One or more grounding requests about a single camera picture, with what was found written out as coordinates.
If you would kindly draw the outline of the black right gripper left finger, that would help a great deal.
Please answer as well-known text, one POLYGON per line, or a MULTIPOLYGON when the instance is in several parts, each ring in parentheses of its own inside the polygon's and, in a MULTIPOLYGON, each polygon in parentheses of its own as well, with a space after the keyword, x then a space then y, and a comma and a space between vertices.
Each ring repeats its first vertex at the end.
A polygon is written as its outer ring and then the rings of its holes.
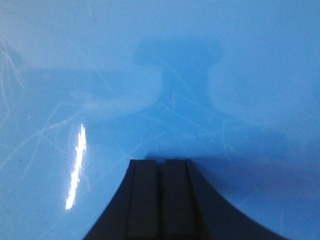
POLYGON ((155 160, 130 160, 118 190, 85 239, 160 239, 159 181, 155 160))

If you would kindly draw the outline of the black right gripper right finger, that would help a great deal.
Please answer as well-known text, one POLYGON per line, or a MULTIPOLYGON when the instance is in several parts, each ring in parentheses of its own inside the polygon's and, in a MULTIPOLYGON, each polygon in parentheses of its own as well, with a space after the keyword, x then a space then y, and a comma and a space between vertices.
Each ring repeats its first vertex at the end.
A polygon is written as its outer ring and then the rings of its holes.
POLYGON ((279 239, 222 197, 190 160, 164 162, 162 189, 165 240, 279 239))

